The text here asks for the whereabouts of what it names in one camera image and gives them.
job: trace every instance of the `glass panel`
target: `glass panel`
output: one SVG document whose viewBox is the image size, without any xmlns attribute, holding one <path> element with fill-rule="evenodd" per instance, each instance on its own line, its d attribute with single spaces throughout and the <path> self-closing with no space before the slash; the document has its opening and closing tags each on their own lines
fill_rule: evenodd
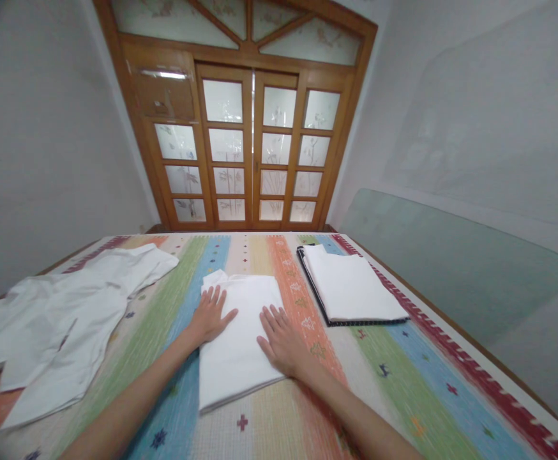
<svg viewBox="0 0 558 460">
<path fill-rule="evenodd" d="M 187 0 L 113 0 L 112 4 L 121 32 L 238 49 L 236 43 Z"/>
<path fill-rule="evenodd" d="M 283 219 L 282 200 L 260 200 L 260 220 Z"/>
<path fill-rule="evenodd" d="M 321 182 L 321 172 L 298 171 L 296 173 L 296 184 L 294 185 L 294 196 L 317 196 Z"/>
<path fill-rule="evenodd" d="M 326 163 L 329 145 L 329 137 L 303 136 L 298 164 L 300 166 L 323 166 Z"/>
<path fill-rule="evenodd" d="M 243 162 L 243 131 L 209 129 L 213 161 Z"/>
<path fill-rule="evenodd" d="M 289 134 L 262 134 L 262 163 L 287 164 L 290 159 L 290 143 L 292 136 Z"/>
<path fill-rule="evenodd" d="M 307 91 L 305 128 L 331 130 L 341 95 L 325 91 Z"/>
<path fill-rule="evenodd" d="M 215 175 L 215 193 L 231 195 L 245 193 L 242 168 L 213 168 L 213 174 Z"/>
<path fill-rule="evenodd" d="M 558 296 L 557 253 L 425 204 L 361 188 L 340 231 L 486 347 Z"/>
<path fill-rule="evenodd" d="M 176 199 L 173 200 L 177 219 L 180 222 L 205 222 L 204 201 L 201 199 Z"/>
<path fill-rule="evenodd" d="M 220 220 L 245 220 L 245 200 L 217 200 Z"/>
<path fill-rule="evenodd" d="M 162 157 L 171 160 L 195 160 L 196 144 L 191 126 L 155 125 Z"/>
<path fill-rule="evenodd" d="M 166 174 L 169 177 L 170 191 L 172 193 L 202 193 L 198 167 L 167 166 Z"/>
<path fill-rule="evenodd" d="M 294 89 L 264 88 L 264 124 L 291 128 L 294 124 L 296 91 Z"/>
<path fill-rule="evenodd" d="M 240 39 L 247 38 L 243 0 L 199 0 L 213 16 L 222 21 Z"/>
<path fill-rule="evenodd" d="M 293 201 L 290 222 L 313 222 L 314 201 Z"/>
<path fill-rule="evenodd" d="M 207 120 L 243 122 L 243 98 L 241 84 L 203 80 L 204 103 L 207 108 Z"/>
<path fill-rule="evenodd" d="M 253 2 L 253 40 L 257 42 L 300 15 L 299 11 L 285 6 L 269 1 L 255 0 Z"/>
<path fill-rule="evenodd" d="M 287 171 L 262 170 L 262 195 L 285 195 Z"/>
<path fill-rule="evenodd" d="M 355 65 L 360 39 L 314 18 L 260 49 L 262 54 Z"/>
</svg>

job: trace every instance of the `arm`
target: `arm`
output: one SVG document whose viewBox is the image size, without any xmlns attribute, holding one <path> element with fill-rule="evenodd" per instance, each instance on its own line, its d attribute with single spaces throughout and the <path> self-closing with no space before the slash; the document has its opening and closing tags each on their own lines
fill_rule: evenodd
<svg viewBox="0 0 558 460">
<path fill-rule="evenodd" d="M 345 388 L 306 349 L 283 309 L 260 313 L 268 341 L 258 337 L 271 364 L 311 388 L 335 413 L 365 458 L 422 459 L 419 452 L 373 409 Z"/>
<path fill-rule="evenodd" d="M 170 346 L 122 391 L 64 451 L 62 459 L 113 459 L 128 447 L 169 380 L 201 344 L 212 341 L 234 319 L 232 310 L 222 319 L 226 291 L 205 291 L 192 322 Z"/>
</svg>

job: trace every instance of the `wooden door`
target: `wooden door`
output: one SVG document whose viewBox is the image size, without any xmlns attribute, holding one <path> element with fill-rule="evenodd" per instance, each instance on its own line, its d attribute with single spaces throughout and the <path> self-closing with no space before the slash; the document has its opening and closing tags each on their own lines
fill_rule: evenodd
<svg viewBox="0 0 558 460">
<path fill-rule="evenodd" d="M 215 229 L 192 55 L 136 45 L 125 46 L 124 54 L 149 152 L 147 170 L 155 176 L 170 228 Z"/>
<path fill-rule="evenodd" d="M 202 132 L 219 230 L 252 228 L 252 71 L 196 65 Z"/>
<path fill-rule="evenodd" d="M 351 83 L 328 71 L 255 71 L 253 228 L 318 228 Z"/>
</svg>

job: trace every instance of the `folded white towel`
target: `folded white towel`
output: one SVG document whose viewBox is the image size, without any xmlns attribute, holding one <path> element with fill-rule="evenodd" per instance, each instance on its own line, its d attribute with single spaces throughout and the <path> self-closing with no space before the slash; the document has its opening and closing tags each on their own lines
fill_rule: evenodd
<svg viewBox="0 0 558 460">
<path fill-rule="evenodd" d="M 128 297 L 179 259 L 149 244 L 102 252 L 77 272 L 26 278 L 0 300 L 0 391 L 25 387 L 2 428 L 68 407 L 85 394 Z"/>
<path fill-rule="evenodd" d="M 323 245 L 304 246 L 304 251 L 305 264 L 330 321 L 392 321 L 409 317 L 365 258 L 328 254 Z"/>
<path fill-rule="evenodd" d="M 239 309 L 224 332 L 200 349 L 201 412 L 210 411 L 265 387 L 285 376 L 274 369 L 256 337 L 266 337 L 260 322 L 262 307 L 283 307 L 274 277 L 228 275 L 217 270 L 204 277 L 201 291 L 219 285 L 227 291 L 222 316 Z"/>
</svg>

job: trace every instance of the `person's left hand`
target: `person's left hand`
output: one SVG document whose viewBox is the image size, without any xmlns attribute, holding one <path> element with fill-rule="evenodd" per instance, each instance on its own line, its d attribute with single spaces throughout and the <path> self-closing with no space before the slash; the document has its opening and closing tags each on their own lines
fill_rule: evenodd
<svg viewBox="0 0 558 460">
<path fill-rule="evenodd" d="M 221 288 L 212 287 L 202 293 L 200 305 L 196 308 L 192 321 L 188 325 L 188 329 L 192 331 L 194 337 L 200 345 L 205 342 L 211 342 L 215 337 L 220 335 L 228 323 L 230 323 L 236 314 L 237 309 L 232 310 L 222 318 L 222 309 L 226 301 L 226 291 L 220 295 Z"/>
</svg>

